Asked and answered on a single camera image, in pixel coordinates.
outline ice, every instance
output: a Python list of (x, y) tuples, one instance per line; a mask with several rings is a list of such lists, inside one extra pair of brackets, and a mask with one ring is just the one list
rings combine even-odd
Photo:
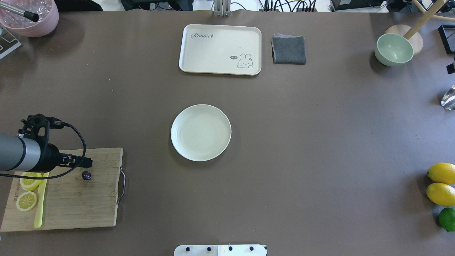
[[(16, 6), (23, 10), (37, 13), (39, 16), (38, 22), (40, 22), (51, 11), (52, 1), (50, 1), (50, 0), (45, 0), (45, 1), (24, 0), (21, 3), (16, 3)], [(12, 28), (26, 28), (33, 24), (36, 24), (35, 22), (33, 22), (27, 18), (24, 18), (20, 15), (14, 14), (12, 12), (9, 12), (9, 11), (3, 10), (3, 9), (0, 10), (0, 16), (1, 16), (2, 20), (4, 21), (5, 25), (12, 27)]]

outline pink container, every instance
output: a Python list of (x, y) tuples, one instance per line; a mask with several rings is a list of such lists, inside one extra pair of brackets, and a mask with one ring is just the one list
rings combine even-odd
[[(5, 3), (10, 5), (16, 6), (16, 3), (23, 2), (21, 0), (3, 0)], [(8, 15), (6, 10), (0, 10), (0, 23), (7, 28), (10, 32), (15, 32), (19, 35), (27, 36), (27, 37), (40, 37), (45, 36), (51, 33), (58, 23), (58, 9), (54, 2), (54, 0), (43, 0), (46, 4), (51, 4), (51, 11), (49, 14), (44, 17), (44, 19), (38, 21), (37, 23), (26, 27), (26, 28), (14, 28), (6, 25), (3, 17)]]

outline lemon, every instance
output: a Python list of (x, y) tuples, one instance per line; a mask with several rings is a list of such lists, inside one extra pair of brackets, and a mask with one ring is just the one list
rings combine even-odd
[[(29, 172), (24, 172), (22, 176), (27, 176), (27, 177), (41, 177), (41, 173), (29, 173)], [(41, 183), (40, 179), (25, 179), (21, 178), (19, 180), (20, 182), (20, 187), (25, 190), (25, 191), (31, 191), (36, 189), (38, 185)]]
[(27, 191), (17, 198), (16, 207), (20, 211), (28, 211), (36, 205), (37, 201), (38, 197), (36, 194), (33, 191)]
[(455, 231), (455, 209), (445, 208), (439, 214), (439, 224), (447, 232)]
[(455, 206), (455, 189), (444, 183), (433, 183), (427, 188), (427, 196), (433, 203), (445, 207)]
[(434, 182), (455, 183), (455, 165), (450, 163), (437, 163), (428, 169), (427, 174)]

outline green lime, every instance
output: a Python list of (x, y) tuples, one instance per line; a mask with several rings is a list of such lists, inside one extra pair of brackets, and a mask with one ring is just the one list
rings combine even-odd
[(455, 231), (455, 209), (445, 208), (439, 214), (439, 224), (447, 231)]

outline green bowl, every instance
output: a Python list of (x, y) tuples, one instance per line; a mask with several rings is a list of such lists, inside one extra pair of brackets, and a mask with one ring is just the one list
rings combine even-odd
[(410, 61), (414, 55), (414, 49), (406, 38), (389, 33), (378, 38), (374, 55), (382, 64), (394, 67)]

